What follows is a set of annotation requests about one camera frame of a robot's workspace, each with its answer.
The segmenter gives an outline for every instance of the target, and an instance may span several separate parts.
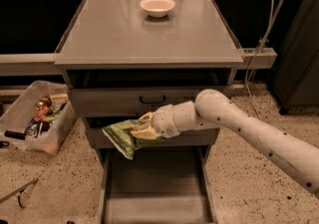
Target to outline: electrical cable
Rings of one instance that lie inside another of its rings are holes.
[[[269,15],[269,21],[268,21],[268,27],[267,27],[266,33],[264,34],[264,36],[263,36],[261,42],[259,43],[259,45],[253,51],[254,55],[249,60],[249,63],[248,63],[248,66],[247,66],[247,70],[246,70],[246,74],[245,74],[245,82],[244,82],[245,88],[246,88],[246,90],[247,90],[247,92],[249,94],[249,97],[251,99],[254,111],[256,112],[256,114],[257,114],[259,119],[260,119],[260,115],[259,115],[259,112],[257,111],[256,105],[254,103],[254,100],[253,100],[253,97],[252,97],[252,94],[251,94],[251,91],[250,91],[250,87],[249,87],[249,81],[250,81],[250,79],[251,79],[251,77],[252,77],[252,75],[254,73],[254,70],[251,70],[251,72],[249,74],[249,69],[250,69],[250,66],[251,66],[252,61],[254,60],[254,58],[262,51],[263,46],[266,43],[267,37],[269,35],[269,32],[270,32],[270,30],[272,28],[272,25],[273,25],[273,7],[274,7],[274,0],[271,0],[270,15]]]

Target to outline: small bowl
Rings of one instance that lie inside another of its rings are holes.
[[[150,16],[155,18],[161,18],[167,15],[175,6],[175,1],[173,0],[142,0],[140,6],[145,10]]]

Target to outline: speckled floor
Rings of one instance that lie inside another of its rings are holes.
[[[268,90],[252,92],[264,121],[319,147],[319,109],[282,116]],[[236,90],[232,100],[255,115],[243,90]],[[220,224],[319,223],[319,200],[230,130],[221,130],[206,168]],[[2,148],[0,198],[33,178],[39,181],[26,208],[19,207],[17,196],[0,204],[0,219],[10,224],[96,223],[102,174],[79,119],[56,156],[14,145]]]

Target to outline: metal rod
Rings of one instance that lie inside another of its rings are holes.
[[[3,203],[4,201],[6,201],[7,199],[9,199],[10,197],[12,197],[13,195],[15,195],[18,192],[21,192],[23,190],[25,190],[27,187],[29,187],[31,184],[35,184],[38,182],[38,178],[33,179],[32,181],[29,181],[27,184],[17,188],[16,190],[12,191],[11,193],[9,193],[8,195],[4,196],[3,198],[0,199],[0,204]]]

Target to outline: countertop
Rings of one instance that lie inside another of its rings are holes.
[[[211,0],[174,0],[156,19],[141,0],[87,0],[56,65],[235,67],[242,63]]]

